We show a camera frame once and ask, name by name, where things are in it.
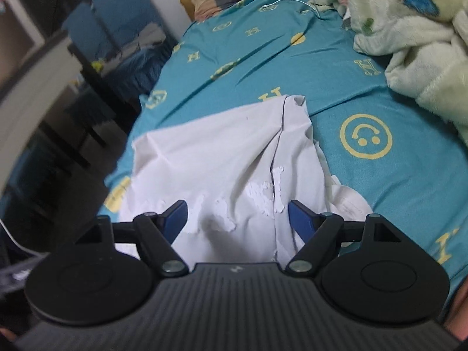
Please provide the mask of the grey cloth on chair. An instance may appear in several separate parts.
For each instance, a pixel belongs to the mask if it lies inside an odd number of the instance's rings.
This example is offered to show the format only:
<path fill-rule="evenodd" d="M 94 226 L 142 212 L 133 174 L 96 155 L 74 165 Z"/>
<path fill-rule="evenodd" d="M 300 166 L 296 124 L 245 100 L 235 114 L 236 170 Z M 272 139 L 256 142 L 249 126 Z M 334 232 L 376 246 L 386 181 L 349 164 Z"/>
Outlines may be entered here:
<path fill-rule="evenodd" d="M 166 34 L 163 29 L 156 23 L 151 22 L 147 24 L 132 41 L 121 48 L 119 55 L 123 57 L 130 56 L 142 48 L 161 44 L 165 39 Z"/>

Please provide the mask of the blue covered chair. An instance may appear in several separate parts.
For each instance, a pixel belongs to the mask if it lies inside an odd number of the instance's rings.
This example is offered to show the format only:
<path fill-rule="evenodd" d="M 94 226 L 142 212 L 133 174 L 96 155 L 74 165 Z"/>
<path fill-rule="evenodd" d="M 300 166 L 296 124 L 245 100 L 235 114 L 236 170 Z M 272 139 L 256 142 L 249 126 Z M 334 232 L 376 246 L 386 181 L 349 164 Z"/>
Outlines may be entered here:
<path fill-rule="evenodd" d="M 120 56 L 121 48 L 151 22 L 165 32 L 164 42 Z M 102 65 L 98 75 L 124 101 L 151 92 L 177 44 L 151 0 L 82 2 L 68 15 L 62 29 L 90 65 Z"/>

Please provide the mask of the white polo shirt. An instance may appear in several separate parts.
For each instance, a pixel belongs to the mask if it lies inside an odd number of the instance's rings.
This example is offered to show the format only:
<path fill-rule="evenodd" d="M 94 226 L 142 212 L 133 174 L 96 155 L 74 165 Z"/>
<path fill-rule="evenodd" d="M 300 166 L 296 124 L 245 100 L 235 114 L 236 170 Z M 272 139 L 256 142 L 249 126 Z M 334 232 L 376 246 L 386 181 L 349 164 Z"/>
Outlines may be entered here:
<path fill-rule="evenodd" d="M 329 171 L 302 96 L 281 96 L 133 142 L 133 172 L 118 218 L 188 206 L 174 249 L 199 262 L 285 264 L 302 247 L 287 206 L 361 221 L 367 201 Z"/>

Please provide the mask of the white dark-edged table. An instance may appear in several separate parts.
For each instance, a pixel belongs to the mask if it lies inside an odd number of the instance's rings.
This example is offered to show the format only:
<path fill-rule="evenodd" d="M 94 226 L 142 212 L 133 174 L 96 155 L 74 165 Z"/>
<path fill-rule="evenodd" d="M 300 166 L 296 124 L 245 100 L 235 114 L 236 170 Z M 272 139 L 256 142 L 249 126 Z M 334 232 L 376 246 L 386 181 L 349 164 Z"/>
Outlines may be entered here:
<path fill-rule="evenodd" d="M 68 33 L 58 32 L 1 88 L 1 187 L 33 132 L 80 70 L 70 45 Z"/>

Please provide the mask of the teal patterned bed sheet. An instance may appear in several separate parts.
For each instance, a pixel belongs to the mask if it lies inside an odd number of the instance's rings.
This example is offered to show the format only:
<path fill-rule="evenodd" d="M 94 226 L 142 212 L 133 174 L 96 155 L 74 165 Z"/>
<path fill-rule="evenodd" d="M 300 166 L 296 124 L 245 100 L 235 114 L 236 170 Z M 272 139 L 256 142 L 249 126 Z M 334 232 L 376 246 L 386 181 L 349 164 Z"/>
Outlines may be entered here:
<path fill-rule="evenodd" d="M 337 13 L 246 0 L 194 23 L 141 98 L 101 214 L 113 222 L 133 142 L 281 96 L 302 96 L 329 171 L 432 256 L 456 290 L 467 277 L 467 148 L 439 117 L 392 92 L 382 61 L 359 55 Z"/>

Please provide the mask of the green plush blanket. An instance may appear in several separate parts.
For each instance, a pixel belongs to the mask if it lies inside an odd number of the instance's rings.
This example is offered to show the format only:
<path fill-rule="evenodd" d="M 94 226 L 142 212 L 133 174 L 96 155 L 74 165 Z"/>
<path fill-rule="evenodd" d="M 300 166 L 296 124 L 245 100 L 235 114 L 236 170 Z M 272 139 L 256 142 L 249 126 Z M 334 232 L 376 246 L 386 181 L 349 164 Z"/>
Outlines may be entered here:
<path fill-rule="evenodd" d="M 467 0 L 309 0 L 334 9 L 355 51 L 390 56 L 387 85 L 467 138 Z"/>

